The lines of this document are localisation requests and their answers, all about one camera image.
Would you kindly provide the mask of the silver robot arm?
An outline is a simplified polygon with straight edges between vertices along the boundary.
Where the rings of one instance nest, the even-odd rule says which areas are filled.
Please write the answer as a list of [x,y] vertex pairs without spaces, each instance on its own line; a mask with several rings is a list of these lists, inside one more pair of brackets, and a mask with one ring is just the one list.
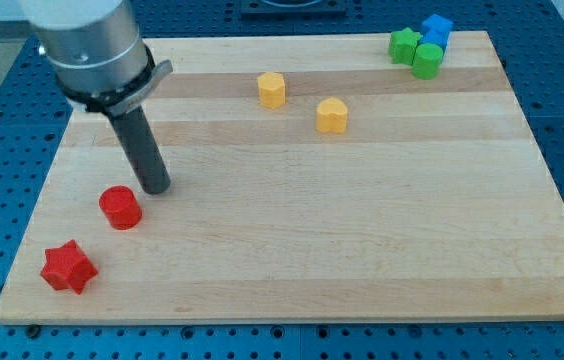
[[19,0],[58,86],[86,112],[110,117],[142,105],[173,72],[156,63],[128,0]]

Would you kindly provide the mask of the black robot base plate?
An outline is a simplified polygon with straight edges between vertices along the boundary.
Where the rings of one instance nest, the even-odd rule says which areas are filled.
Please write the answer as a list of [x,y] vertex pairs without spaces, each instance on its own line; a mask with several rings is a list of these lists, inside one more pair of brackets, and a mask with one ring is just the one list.
[[345,0],[241,0],[240,16],[345,15]]

